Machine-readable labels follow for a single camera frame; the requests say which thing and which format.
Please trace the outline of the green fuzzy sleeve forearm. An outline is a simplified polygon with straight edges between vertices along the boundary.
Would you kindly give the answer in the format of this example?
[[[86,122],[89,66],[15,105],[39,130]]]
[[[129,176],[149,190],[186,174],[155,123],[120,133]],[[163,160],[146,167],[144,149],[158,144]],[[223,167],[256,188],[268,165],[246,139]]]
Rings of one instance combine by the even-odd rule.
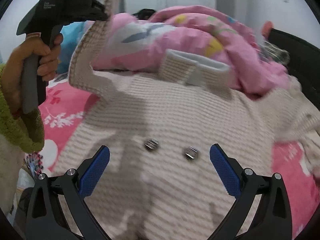
[[[18,173],[26,153],[44,147],[44,127],[38,109],[15,119],[1,94],[1,210],[9,214],[14,204]]]

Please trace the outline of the person's left hand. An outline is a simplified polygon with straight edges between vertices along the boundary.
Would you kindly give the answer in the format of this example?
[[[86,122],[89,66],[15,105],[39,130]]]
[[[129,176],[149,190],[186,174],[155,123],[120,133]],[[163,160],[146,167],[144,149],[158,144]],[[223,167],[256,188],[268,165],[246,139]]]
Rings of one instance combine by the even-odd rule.
[[[33,54],[40,56],[37,74],[43,81],[50,81],[57,70],[62,41],[63,35],[57,35],[53,48],[49,48],[39,37],[31,37],[12,51],[1,74],[1,91],[11,114],[22,107],[21,75],[25,59]]]

